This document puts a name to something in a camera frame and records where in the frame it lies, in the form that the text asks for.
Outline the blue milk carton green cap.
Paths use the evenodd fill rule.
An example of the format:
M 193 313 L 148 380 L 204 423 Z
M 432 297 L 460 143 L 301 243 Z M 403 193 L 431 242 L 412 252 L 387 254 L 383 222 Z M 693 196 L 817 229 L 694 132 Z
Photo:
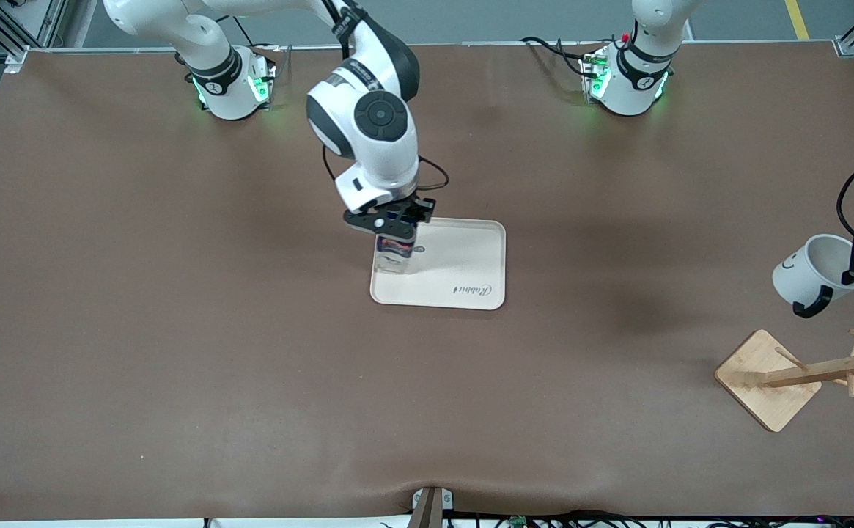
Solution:
M 383 235 L 375 239 L 374 271 L 387 274 L 405 274 L 416 249 L 415 241 L 398 241 Z

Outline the white mug black handle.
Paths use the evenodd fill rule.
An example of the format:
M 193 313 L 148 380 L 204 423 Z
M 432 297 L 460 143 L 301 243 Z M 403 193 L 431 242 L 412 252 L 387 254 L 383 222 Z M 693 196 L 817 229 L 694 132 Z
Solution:
M 853 244 L 832 234 L 810 237 L 795 253 L 776 265 L 772 282 L 793 314 L 813 318 L 839 298 L 854 292 L 843 281 L 849 271 Z

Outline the wooden cup rack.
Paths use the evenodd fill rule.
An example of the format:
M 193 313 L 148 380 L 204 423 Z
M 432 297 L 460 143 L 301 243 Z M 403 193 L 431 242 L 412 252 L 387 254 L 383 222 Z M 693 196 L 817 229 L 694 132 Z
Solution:
M 846 357 L 805 363 L 765 329 L 753 331 L 715 369 L 715 380 L 765 430 L 782 431 L 821 391 L 835 384 L 854 397 L 854 329 Z

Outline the beige plastic tray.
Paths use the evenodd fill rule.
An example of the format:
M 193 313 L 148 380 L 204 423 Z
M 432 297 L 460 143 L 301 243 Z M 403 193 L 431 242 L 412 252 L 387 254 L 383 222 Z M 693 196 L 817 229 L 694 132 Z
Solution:
M 493 311 L 506 301 L 507 231 L 486 219 L 435 217 L 417 227 L 405 274 L 374 271 L 376 303 Z

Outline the brown table mat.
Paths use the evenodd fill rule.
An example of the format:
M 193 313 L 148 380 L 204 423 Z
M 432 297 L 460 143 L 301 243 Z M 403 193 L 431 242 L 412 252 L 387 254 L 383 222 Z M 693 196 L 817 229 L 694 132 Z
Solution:
M 556 57 L 416 49 L 437 214 L 507 231 L 493 311 L 369 297 L 373 242 L 305 118 L 339 61 L 293 51 L 275 106 L 199 110 L 169 54 L 32 53 L 0 81 L 0 519 L 460 509 L 854 515 L 854 399 L 781 433 L 714 378 L 752 331 L 846 355 L 854 294 L 776 295 L 854 170 L 854 60 L 682 47 L 644 116 Z

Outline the yellow floor tape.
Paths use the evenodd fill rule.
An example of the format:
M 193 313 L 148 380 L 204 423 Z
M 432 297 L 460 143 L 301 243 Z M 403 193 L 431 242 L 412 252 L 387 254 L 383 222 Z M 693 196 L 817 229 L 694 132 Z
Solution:
M 806 22 L 804 21 L 804 16 L 798 0 L 783 0 L 783 3 L 785 4 L 789 22 L 792 24 L 793 34 L 795 34 L 796 40 L 810 40 L 811 34 L 809 34 L 808 27 L 806 27 Z

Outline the aluminium frame profile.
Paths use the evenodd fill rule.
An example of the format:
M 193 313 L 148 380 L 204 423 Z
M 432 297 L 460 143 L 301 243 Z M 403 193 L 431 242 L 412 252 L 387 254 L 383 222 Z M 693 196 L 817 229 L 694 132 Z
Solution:
M 72 0 L 0 0 L 0 63 L 59 42 Z

